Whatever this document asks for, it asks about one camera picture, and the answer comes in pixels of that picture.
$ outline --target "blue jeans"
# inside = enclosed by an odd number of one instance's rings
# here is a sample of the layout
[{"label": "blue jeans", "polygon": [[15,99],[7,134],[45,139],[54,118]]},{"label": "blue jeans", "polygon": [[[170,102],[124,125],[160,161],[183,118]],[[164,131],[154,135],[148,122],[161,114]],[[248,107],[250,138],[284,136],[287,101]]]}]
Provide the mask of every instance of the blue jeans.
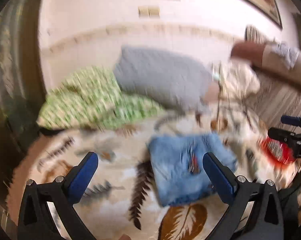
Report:
[{"label": "blue jeans", "polygon": [[211,181],[203,169],[205,153],[214,153],[232,171],[236,168],[235,155],[216,133],[156,137],[148,149],[162,206],[188,204],[212,194]]}]

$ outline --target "gray cloth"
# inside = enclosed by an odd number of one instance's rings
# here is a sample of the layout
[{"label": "gray cloth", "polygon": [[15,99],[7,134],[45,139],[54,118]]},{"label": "gray cloth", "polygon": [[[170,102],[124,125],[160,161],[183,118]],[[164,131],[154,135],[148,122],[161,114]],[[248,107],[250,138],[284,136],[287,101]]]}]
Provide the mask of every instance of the gray cloth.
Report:
[{"label": "gray cloth", "polygon": [[181,112],[203,112],[212,74],[202,63],[164,50],[122,47],[114,74],[124,92],[145,95]]},{"label": "gray cloth", "polygon": [[282,62],[288,70],[292,69],[295,66],[299,55],[299,49],[290,48],[283,43],[275,44],[271,48],[272,52],[277,54],[281,58]]}]

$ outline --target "silver bolt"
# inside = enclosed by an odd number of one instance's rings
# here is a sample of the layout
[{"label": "silver bolt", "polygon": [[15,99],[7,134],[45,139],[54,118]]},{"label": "silver bolt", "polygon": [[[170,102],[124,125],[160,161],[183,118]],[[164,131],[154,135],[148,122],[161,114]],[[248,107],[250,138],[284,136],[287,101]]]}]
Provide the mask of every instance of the silver bolt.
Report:
[{"label": "silver bolt", "polygon": [[244,176],[238,176],[237,180],[238,180],[239,182],[245,182],[245,181],[246,181],[246,179],[245,179]]},{"label": "silver bolt", "polygon": [[273,186],[274,182],[271,179],[269,179],[269,180],[267,180],[267,184],[270,185],[270,186]]},{"label": "silver bolt", "polygon": [[56,179],[55,179],[55,181],[57,182],[57,183],[60,183],[60,182],[62,182],[64,180],[64,177],[63,176],[58,176],[58,177],[56,177]]},{"label": "silver bolt", "polygon": [[33,182],[34,182],[34,180],[32,180],[32,179],[29,179],[29,180],[26,182],[26,184],[27,184],[28,186],[30,186],[30,185],[32,185],[32,184],[33,184]]}]

